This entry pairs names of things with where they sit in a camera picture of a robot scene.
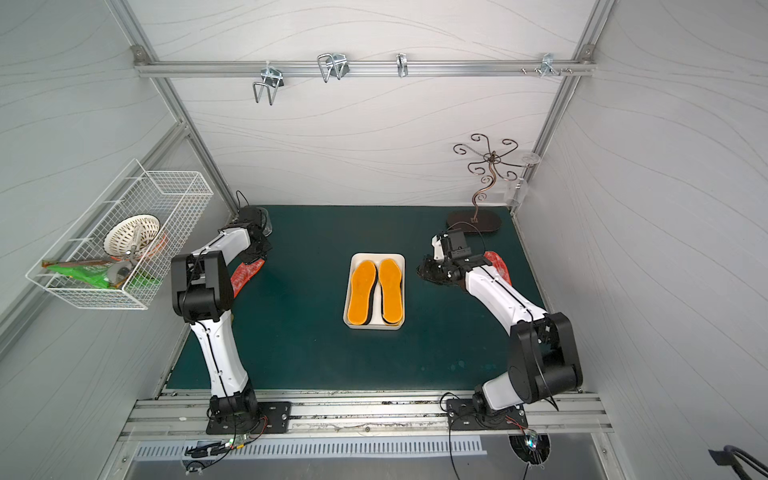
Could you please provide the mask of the red insole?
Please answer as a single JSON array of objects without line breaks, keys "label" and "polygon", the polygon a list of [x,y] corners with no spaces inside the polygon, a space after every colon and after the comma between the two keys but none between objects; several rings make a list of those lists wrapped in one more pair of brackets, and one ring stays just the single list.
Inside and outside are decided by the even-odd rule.
[{"label": "red insole", "polygon": [[509,270],[502,257],[494,251],[486,251],[484,257],[491,262],[492,266],[496,269],[501,278],[509,285],[512,285],[512,281],[509,275]]},{"label": "red insole", "polygon": [[237,297],[248,282],[259,273],[265,264],[264,259],[258,259],[250,264],[241,263],[231,275],[231,285],[234,297]]}]

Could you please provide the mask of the orange insole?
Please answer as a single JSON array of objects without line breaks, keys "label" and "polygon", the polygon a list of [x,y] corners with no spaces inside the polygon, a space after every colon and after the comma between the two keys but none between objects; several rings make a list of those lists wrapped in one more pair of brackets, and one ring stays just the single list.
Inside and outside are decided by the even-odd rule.
[{"label": "orange insole", "polygon": [[350,279],[347,319],[351,325],[366,325],[372,318],[377,267],[371,260],[362,261]]},{"label": "orange insole", "polygon": [[382,319],[390,325],[399,324],[404,317],[402,271],[393,259],[384,259],[379,266]]}]

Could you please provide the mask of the white storage box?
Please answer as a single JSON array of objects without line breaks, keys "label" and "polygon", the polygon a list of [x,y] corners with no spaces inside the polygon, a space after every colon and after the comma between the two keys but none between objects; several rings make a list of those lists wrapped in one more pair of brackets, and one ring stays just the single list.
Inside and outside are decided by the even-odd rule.
[{"label": "white storage box", "polygon": [[[401,271],[402,271],[402,299],[403,299],[403,307],[404,307],[404,317],[402,321],[399,324],[396,325],[390,325],[383,321],[382,319],[382,310],[381,310],[381,286],[379,283],[379,266],[380,263],[384,259],[393,259],[395,260]],[[347,308],[349,303],[349,289],[350,289],[350,279],[353,271],[357,268],[357,266],[365,260],[371,260],[375,263],[377,267],[377,285],[374,290],[374,297],[373,297],[373,305],[372,305],[372,318],[366,325],[361,326],[354,326],[351,325],[348,322],[347,319]],[[386,254],[377,254],[377,253],[356,253],[352,256],[350,261],[350,269],[349,269],[349,278],[347,281],[347,293],[345,298],[345,305],[343,310],[343,321],[344,323],[351,329],[358,329],[358,330],[384,330],[384,331],[396,331],[402,327],[402,325],[405,322],[405,258],[403,255],[395,254],[395,253],[386,253]]]}]

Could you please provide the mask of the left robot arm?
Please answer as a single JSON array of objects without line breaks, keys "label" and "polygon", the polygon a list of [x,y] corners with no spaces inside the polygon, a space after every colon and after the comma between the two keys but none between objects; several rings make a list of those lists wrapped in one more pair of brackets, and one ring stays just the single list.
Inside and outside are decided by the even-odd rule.
[{"label": "left robot arm", "polygon": [[234,339],[233,304],[271,249],[268,210],[245,206],[204,246],[171,262],[172,308],[200,345],[211,386],[210,418],[245,421],[258,403]]}]

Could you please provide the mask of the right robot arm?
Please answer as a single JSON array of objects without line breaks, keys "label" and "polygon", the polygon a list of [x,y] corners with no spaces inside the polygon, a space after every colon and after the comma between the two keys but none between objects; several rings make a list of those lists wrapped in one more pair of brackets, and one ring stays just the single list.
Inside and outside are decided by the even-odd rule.
[{"label": "right robot arm", "polygon": [[582,386],[583,373],[573,325],[517,291],[484,254],[474,254],[461,230],[432,237],[433,253],[417,268],[439,285],[459,285],[484,305],[508,335],[506,371],[476,388],[473,406],[495,413],[552,400]]}]

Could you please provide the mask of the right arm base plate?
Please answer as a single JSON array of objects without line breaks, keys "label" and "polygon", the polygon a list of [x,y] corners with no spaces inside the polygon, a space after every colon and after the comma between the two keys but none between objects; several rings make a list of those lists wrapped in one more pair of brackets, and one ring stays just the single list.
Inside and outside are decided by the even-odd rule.
[{"label": "right arm base plate", "polygon": [[528,429],[526,412],[521,405],[500,411],[480,411],[471,399],[454,396],[448,396],[439,403],[452,430],[524,432]]}]

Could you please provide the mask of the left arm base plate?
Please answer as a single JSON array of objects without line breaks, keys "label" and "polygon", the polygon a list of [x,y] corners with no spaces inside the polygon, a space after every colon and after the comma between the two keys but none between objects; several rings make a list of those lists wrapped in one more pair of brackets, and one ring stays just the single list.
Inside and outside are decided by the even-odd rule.
[{"label": "left arm base plate", "polygon": [[284,434],[292,404],[290,402],[262,402],[255,405],[239,405],[218,399],[206,411],[208,419],[205,433],[208,435],[235,434]]}]

